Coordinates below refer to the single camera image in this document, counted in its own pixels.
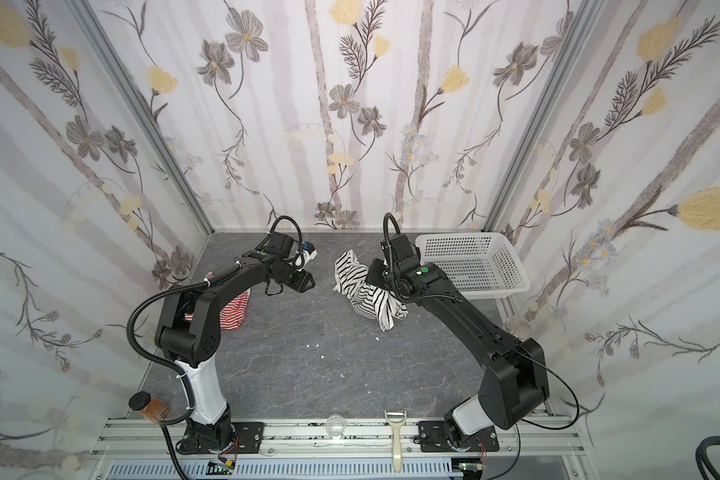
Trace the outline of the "black white striped tank top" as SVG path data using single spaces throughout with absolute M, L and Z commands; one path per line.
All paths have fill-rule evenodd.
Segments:
M 396 320 L 407 317 L 407 307 L 391 292 L 370 284 L 368 273 L 353 250 L 345 251 L 334 263 L 333 290 L 346 297 L 358 315 L 375 319 L 382 331 L 392 330 Z

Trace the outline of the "red white striped tank top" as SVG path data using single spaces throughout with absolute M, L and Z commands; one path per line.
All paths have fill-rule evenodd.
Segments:
M 235 330 L 245 320 L 253 278 L 241 269 L 208 271 L 186 295 L 180 318 L 206 332 Z

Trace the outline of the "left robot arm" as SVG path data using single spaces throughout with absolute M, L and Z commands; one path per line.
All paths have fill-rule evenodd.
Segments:
M 217 375 L 222 310 L 259 284 L 275 284 L 298 293 L 310 290 L 315 281 L 306 265 L 315 256 L 314 245 L 303 239 L 298 223 L 289 216 L 279 216 L 265 238 L 236 259 L 230 269 L 161 291 L 130 314 L 125 325 L 129 345 L 140 357 L 172 370 L 187 401 L 184 413 L 158 422 L 162 430 L 185 425 L 179 442 L 166 438 L 169 453 L 222 453 L 239 445 L 239 434 Z M 159 300 L 163 304 L 154 337 L 161 351 L 157 355 L 139 343 L 135 324 L 147 307 Z

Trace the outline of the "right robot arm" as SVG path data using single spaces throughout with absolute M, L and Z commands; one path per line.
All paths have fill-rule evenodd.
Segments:
M 542 347 L 494 324 L 440 267 L 422 264 L 418 249 L 391 213 L 384 215 L 383 236 L 384 258 L 372 263 L 367 279 L 402 303 L 437 317 L 484 371 L 478 393 L 444 415 L 449 446 L 464 450 L 480 432 L 491 427 L 508 430 L 542 405 L 550 394 Z

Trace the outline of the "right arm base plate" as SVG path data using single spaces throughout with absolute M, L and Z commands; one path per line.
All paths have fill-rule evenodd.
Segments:
M 417 428 L 414 443 L 424 453 L 493 453 L 500 450 L 493 426 L 471 435 L 462 435 L 452 422 L 445 420 L 419 421 Z

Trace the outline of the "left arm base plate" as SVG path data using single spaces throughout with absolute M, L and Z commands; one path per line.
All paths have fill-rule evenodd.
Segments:
M 264 433 L 263 422 L 234 421 L 214 426 L 193 423 L 176 444 L 180 454 L 258 454 Z

